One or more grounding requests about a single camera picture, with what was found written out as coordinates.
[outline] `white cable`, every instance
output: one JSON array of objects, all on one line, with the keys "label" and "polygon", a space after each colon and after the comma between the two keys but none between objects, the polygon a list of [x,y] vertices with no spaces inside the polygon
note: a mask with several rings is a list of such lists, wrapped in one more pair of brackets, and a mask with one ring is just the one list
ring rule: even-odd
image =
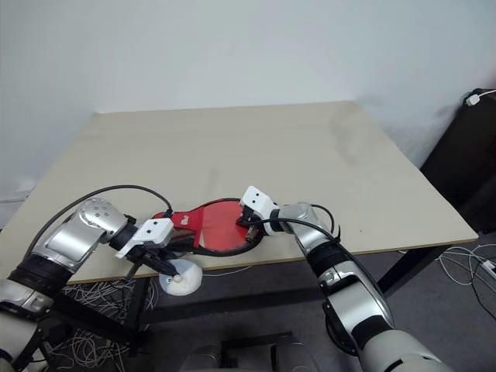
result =
[{"label": "white cable", "polygon": [[[88,284],[79,284],[65,287],[64,293],[111,319],[122,321],[126,318],[134,284],[135,281],[125,283],[101,282],[95,283],[91,287]],[[117,300],[109,298],[116,293],[119,293]],[[157,305],[157,294],[157,285],[154,281],[151,281],[146,297],[146,309],[153,309]],[[80,329],[70,340],[68,350],[72,352],[71,356],[59,352],[59,349],[63,346],[64,343],[56,348],[50,348],[49,353],[54,356],[68,358],[71,361],[71,367],[59,367],[57,369],[69,369],[75,364],[87,368],[96,368],[101,367],[107,360],[113,359],[119,372],[126,372],[122,355],[129,351],[128,347],[120,346],[117,343]]]},{"label": "white cable", "polygon": [[[486,260],[484,257],[475,254],[475,251],[479,250],[480,248],[487,247],[487,246],[496,246],[496,244],[482,244],[482,245],[476,246],[472,250],[469,250],[468,248],[465,248],[464,246],[451,246],[443,254],[441,254],[438,258],[436,258],[436,260],[439,261],[439,264],[441,265],[441,268],[446,273],[446,275],[449,277],[449,279],[451,279],[453,282],[455,282],[455,283],[457,283],[459,285],[463,285],[463,286],[472,285],[473,278],[474,278],[474,268],[472,267],[472,259],[475,259],[475,260],[477,260],[479,262],[482,262],[482,261]],[[463,253],[461,253],[461,252],[453,252],[453,250],[462,250]],[[463,265],[461,262],[459,262],[457,260],[454,260],[453,258],[447,257],[446,256],[447,254],[452,254],[452,255],[466,257],[467,260],[468,260],[468,266]],[[470,280],[468,282],[462,282],[462,281],[457,280],[448,271],[448,269],[446,268],[446,265],[444,264],[443,260],[449,260],[451,262],[454,262],[458,266],[461,266],[465,270],[469,271],[470,272]],[[475,274],[475,276],[478,277],[484,284],[486,284],[496,294],[496,290],[494,290],[492,288],[492,286],[490,286],[489,283],[487,283],[485,281],[485,279],[483,279],[479,274]]]},{"label": "white cable", "polygon": [[493,89],[492,91],[485,91],[484,93],[480,93],[479,97],[482,97],[483,95],[489,95],[489,94],[495,93],[495,92],[496,92],[496,89]]},{"label": "white cable", "polygon": [[[463,267],[463,268],[464,268],[464,269],[466,269],[466,270],[470,270],[467,266],[463,265],[462,263],[460,263],[460,262],[458,262],[458,261],[456,261],[456,260],[453,260],[453,259],[451,259],[451,258],[449,258],[449,257],[445,257],[445,259],[446,259],[446,260],[450,260],[451,262],[454,262],[455,264],[457,264],[457,265],[459,265],[459,266]],[[484,279],[482,276],[480,276],[479,274],[475,274],[475,277],[478,277],[481,281],[483,281],[483,282],[484,282],[484,284],[486,284],[486,285],[489,287],[489,289],[491,289],[491,290],[492,290],[492,291],[496,294],[496,289],[494,289],[494,288],[493,288],[493,287],[492,287],[489,283],[487,283],[487,282],[485,281],[485,279]]]},{"label": "white cable", "polygon": [[203,274],[203,276],[204,277],[223,277],[225,275],[240,273],[241,271],[251,269],[252,267],[253,266],[247,266],[247,267],[244,267],[243,269],[230,271],[229,273],[222,273],[222,274]]}]

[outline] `table leg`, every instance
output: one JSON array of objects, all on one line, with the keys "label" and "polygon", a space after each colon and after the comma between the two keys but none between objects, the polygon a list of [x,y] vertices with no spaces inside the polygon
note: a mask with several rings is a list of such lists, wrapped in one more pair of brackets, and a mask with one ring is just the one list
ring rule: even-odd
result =
[{"label": "table leg", "polygon": [[131,346],[139,342],[135,329],[119,324],[65,294],[55,296],[50,316],[123,345]]},{"label": "table leg", "polygon": [[[131,297],[131,302],[129,303],[129,309],[124,325],[135,332],[139,332],[140,330],[138,319],[140,318],[139,316],[141,315],[141,312],[145,308],[146,293],[148,292],[150,280],[150,277],[142,277],[140,279],[136,279],[136,283],[134,284],[133,295]],[[138,345],[131,345],[129,348],[129,356],[135,357],[137,352]]]},{"label": "table leg", "polygon": [[140,315],[139,323],[170,322],[179,319],[196,318],[203,315],[256,310],[322,299],[324,299],[324,295],[319,286],[231,298],[217,298],[210,301],[149,310]]},{"label": "table leg", "polygon": [[409,250],[379,280],[378,284],[384,295],[391,296],[449,247],[434,246]]}]

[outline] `black cable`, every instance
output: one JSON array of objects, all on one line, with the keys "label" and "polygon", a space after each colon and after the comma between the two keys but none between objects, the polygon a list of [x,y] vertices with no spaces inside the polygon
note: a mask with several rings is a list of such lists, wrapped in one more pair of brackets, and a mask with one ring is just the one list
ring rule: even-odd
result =
[{"label": "black cable", "polygon": [[[494,260],[496,259],[496,256],[493,256],[493,257],[489,257],[485,260]],[[477,289],[475,288],[475,285],[474,285],[474,280],[475,278],[477,277],[476,276],[476,273],[477,273],[477,269],[479,268],[479,266],[482,264],[483,261],[479,261],[477,262],[477,265],[475,266],[474,268],[474,272],[472,273],[472,282],[471,282],[471,286],[472,286],[472,290],[474,291],[474,295],[475,295],[475,298],[477,299],[477,302],[479,302],[479,305],[486,311],[487,314],[489,314],[492,319],[494,319],[496,321],[496,315],[494,315],[491,310],[489,310],[486,305],[484,305],[482,303],[482,301],[480,300],[481,298],[479,297],[479,294],[477,293]]]},{"label": "black cable", "polygon": [[117,362],[115,361],[115,356],[114,356],[114,352],[115,352],[114,347],[115,346],[119,347],[119,345],[117,345],[116,343],[113,343],[112,348],[107,348],[107,349],[110,349],[110,357],[112,358],[112,363],[114,364],[115,372],[119,372],[120,368],[119,368],[119,365],[117,364]]},{"label": "black cable", "polygon": [[249,226],[251,226],[251,225],[259,225],[259,224],[268,223],[268,222],[291,222],[291,223],[297,223],[299,225],[308,226],[308,227],[311,227],[311,228],[319,231],[320,233],[322,233],[323,235],[325,235],[325,237],[327,237],[329,240],[331,240],[332,242],[334,242],[334,243],[336,243],[336,244],[339,245],[339,247],[343,250],[343,252],[348,256],[348,258],[350,260],[352,260],[363,271],[363,273],[368,277],[369,281],[372,283],[372,285],[374,286],[374,288],[377,291],[377,293],[379,293],[379,295],[381,295],[385,299],[384,293],[382,293],[382,290],[379,288],[379,285],[374,280],[374,277],[372,277],[372,275],[365,268],[365,266],[359,260],[357,260],[356,257],[353,254],[351,254],[344,246],[342,246],[341,244],[339,244],[339,239],[337,239],[334,236],[332,236],[327,230],[324,230],[322,227],[317,226],[317,225],[314,225],[313,223],[310,223],[310,222],[300,221],[299,219],[285,219],[285,218],[261,219],[261,220],[254,221],[254,222],[248,222],[247,225],[249,225]]},{"label": "black cable", "polygon": [[51,370],[57,370],[57,368],[60,366],[60,364],[62,363],[62,361],[64,360],[64,358],[71,358],[70,356],[68,356],[67,354],[64,354],[61,352],[61,350],[64,350],[66,348],[69,347],[69,343],[72,341],[72,338],[70,339],[66,339],[65,341],[63,341],[58,347],[57,347],[57,355],[55,357],[52,356],[52,361],[53,361],[53,364],[55,364],[55,367],[51,368]]},{"label": "black cable", "polygon": [[196,207],[195,209],[198,209],[198,208],[204,208],[208,205],[212,205],[212,204],[216,204],[216,203],[222,203],[222,202],[241,202],[241,199],[240,198],[220,198],[220,199],[216,199],[216,200],[212,200],[212,201],[207,201],[205,204],[202,204],[200,205],[199,207]]},{"label": "black cable", "polygon": [[336,335],[332,332],[331,322],[326,315],[325,317],[325,330],[327,331],[327,336],[331,339],[331,341],[336,345],[341,351],[346,354],[352,355],[354,357],[358,357],[358,353],[355,349],[349,347],[348,345],[342,344],[337,338]]},{"label": "black cable", "polygon": [[314,208],[318,208],[318,209],[321,209],[323,210],[325,213],[327,213],[327,215],[329,216],[329,218],[331,219],[331,233],[334,233],[334,216],[332,215],[332,213],[326,208],[324,207],[323,205],[318,205],[318,204],[310,204],[312,207]]},{"label": "black cable", "polygon": [[200,256],[211,256],[211,257],[230,257],[236,256],[241,253],[246,253],[253,248],[255,248],[263,239],[264,234],[259,231],[251,242],[243,244],[239,248],[234,250],[210,250],[207,247],[199,246],[198,248],[193,247],[190,243],[182,243],[182,242],[171,242],[167,245],[167,249],[173,252],[182,252],[182,253],[193,253],[198,254]]},{"label": "black cable", "polygon": [[112,282],[109,282],[110,286],[114,289],[116,289],[116,293],[120,292],[121,298],[120,300],[115,300],[112,294],[108,294],[112,302],[110,302],[105,296],[102,297],[103,301],[106,301],[108,304],[116,304],[119,308],[119,312],[115,315],[115,317],[119,320],[120,315],[125,315],[127,312],[127,309],[125,307],[126,304],[126,292],[124,291],[124,288],[119,288],[116,287]]},{"label": "black cable", "polygon": [[134,188],[136,190],[142,190],[151,193],[152,195],[157,196],[160,200],[162,200],[166,205],[167,205],[167,213],[172,213],[172,205],[170,202],[162,195],[160,195],[158,192],[152,190],[151,188],[145,188],[144,186],[138,186],[135,184],[117,184],[115,186],[108,186],[107,188],[99,188],[98,190],[92,191],[86,195],[81,196],[78,200],[73,201],[69,205],[63,207],[59,212],[57,212],[51,219],[49,219],[43,226],[42,228],[36,233],[36,235],[33,238],[33,241],[30,243],[28,246],[28,249],[26,251],[26,254],[24,255],[24,258],[28,257],[28,255],[31,253],[33,250],[34,246],[36,243],[38,243],[38,240],[40,237],[48,230],[48,228],[55,222],[57,221],[65,212],[73,208],[74,206],[78,205],[79,203],[83,202],[84,200],[95,196],[97,194],[101,194],[102,192],[106,191],[111,191],[111,190],[117,190],[120,188]]}]

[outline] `table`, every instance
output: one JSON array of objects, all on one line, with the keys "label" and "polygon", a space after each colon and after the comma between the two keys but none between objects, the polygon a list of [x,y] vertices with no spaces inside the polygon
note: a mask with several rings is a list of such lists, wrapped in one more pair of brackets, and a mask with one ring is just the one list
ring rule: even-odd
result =
[{"label": "table", "polygon": [[[95,115],[51,167],[0,234],[2,277],[22,259],[36,231],[56,211],[83,194],[113,184],[159,191],[175,210],[240,197],[255,185],[280,204],[327,206],[352,253],[409,250],[379,281],[390,295],[453,243],[475,240],[463,221],[353,102],[240,108],[118,112]],[[136,190],[105,193],[139,222],[165,206]],[[124,276],[131,264],[100,247],[71,283]],[[205,269],[302,259],[291,236],[265,239],[235,257],[191,257]],[[138,275],[153,272],[142,267]],[[317,287],[291,293],[227,298],[140,314],[149,279],[135,289],[128,322],[120,325],[63,295],[52,314],[121,343],[134,343],[138,324],[310,301]]]}]

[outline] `white wall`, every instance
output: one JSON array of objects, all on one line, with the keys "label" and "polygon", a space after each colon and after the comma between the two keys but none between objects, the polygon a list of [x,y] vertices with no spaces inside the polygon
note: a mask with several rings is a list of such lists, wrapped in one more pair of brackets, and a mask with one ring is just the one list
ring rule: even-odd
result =
[{"label": "white wall", "polygon": [[354,99],[420,165],[496,64],[493,0],[0,6],[1,197],[35,184],[93,112]]}]

